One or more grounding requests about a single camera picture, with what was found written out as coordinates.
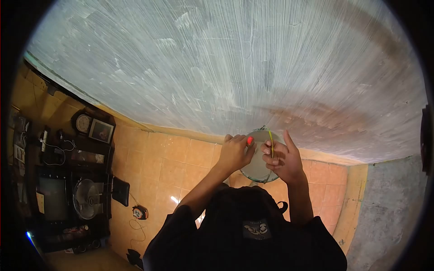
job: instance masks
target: black bag strap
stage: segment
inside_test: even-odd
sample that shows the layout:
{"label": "black bag strap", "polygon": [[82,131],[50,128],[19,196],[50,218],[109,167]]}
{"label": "black bag strap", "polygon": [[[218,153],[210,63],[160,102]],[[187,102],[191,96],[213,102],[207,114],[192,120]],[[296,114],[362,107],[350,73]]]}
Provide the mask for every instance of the black bag strap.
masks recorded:
{"label": "black bag strap", "polygon": [[288,209],[288,204],[286,203],[286,201],[279,201],[277,204],[279,204],[281,202],[283,203],[283,206],[282,206],[282,208],[279,208],[279,210],[281,213],[284,213]]}

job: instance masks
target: tiled floor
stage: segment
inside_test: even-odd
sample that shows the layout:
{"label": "tiled floor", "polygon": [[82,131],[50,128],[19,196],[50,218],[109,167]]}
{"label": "tiled floor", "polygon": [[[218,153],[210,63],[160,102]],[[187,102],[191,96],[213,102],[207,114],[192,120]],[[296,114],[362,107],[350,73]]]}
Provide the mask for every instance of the tiled floor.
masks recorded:
{"label": "tiled floor", "polygon": [[[121,125],[116,126],[113,140],[113,173],[130,183],[130,192],[134,197],[130,195],[129,207],[112,200],[112,249],[126,259],[128,248],[143,254],[163,225],[166,215],[173,212],[178,202],[215,165],[221,145],[148,133]],[[321,216],[329,232],[333,233],[345,195],[347,169],[310,160],[303,160],[303,169],[309,181],[313,213]],[[250,182],[240,171],[230,177],[230,186],[235,188],[248,186]],[[288,202],[286,185],[282,180],[260,185],[276,202]],[[133,218],[134,199],[149,210],[147,220]],[[198,227],[204,215],[196,220]],[[284,217],[289,221],[289,211],[284,213]]]}

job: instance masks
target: hand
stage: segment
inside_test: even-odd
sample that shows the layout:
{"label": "hand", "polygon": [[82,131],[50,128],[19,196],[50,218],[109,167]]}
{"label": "hand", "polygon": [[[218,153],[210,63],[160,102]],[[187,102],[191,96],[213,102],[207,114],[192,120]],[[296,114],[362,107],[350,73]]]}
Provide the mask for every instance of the hand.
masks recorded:
{"label": "hand", "polygon": [[[235,171],[248,165],[255,153],[256,143],[254,140],[247,145],[247,138],[245,135],[232,137],[227,134],[224,138],[223,146],[221,147],[220,158],[216,167],[221,168],[225,172],[232,174]],[[244,154],[244,149],[248,147],[247,152]]]}
{"label": "hand", "polygon": [[265,153],[262,159],[266,162],[265,167],[272,170],[287,184],[306,178],[301,163],[300,152],[294,145],[287,130],[283,133],[286,146],[274,141],[274,158],[271,158],[271,140],[261,145],[261,151]]}

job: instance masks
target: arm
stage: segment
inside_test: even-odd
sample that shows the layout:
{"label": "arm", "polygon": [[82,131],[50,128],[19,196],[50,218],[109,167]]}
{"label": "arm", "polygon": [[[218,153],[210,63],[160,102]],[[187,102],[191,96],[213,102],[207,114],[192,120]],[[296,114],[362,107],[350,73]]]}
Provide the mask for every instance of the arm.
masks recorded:
{"label": "arm", "polygon": [[266,167],[279,176],[288,186],[289,215],[291,222],[303,226],[313,218],[312,204],[309,198],[309,186],[303,172],[300,152],[287,130],[283,133],[286,146],[274,142],[274,158],[271,158],[271,141],[261,146],[262,159]]}
{"label": "arm", "polygon": [[182,205],[187,205],[191,208],[194,219],[199,217],[208,205],[217,186],[232,173],[250,163],[255,153],[255,148],[256,144],[254,142],[247,145],[247,137],[245,135],[238,134],[234,137],[230,134],[226,135],[217,164],[181,200],[176,209]]}

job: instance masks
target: fan grille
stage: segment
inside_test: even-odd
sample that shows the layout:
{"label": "fan grille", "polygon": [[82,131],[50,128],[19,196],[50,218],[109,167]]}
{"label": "fan grille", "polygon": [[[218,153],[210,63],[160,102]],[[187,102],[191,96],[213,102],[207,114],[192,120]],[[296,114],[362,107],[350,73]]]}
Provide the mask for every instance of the fan grille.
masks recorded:
{"label": "fan grille", "polygon": [[92,219],[99,206],[99,191],[90,179],[84,179],[74,187],[74,209],[83,219]]}

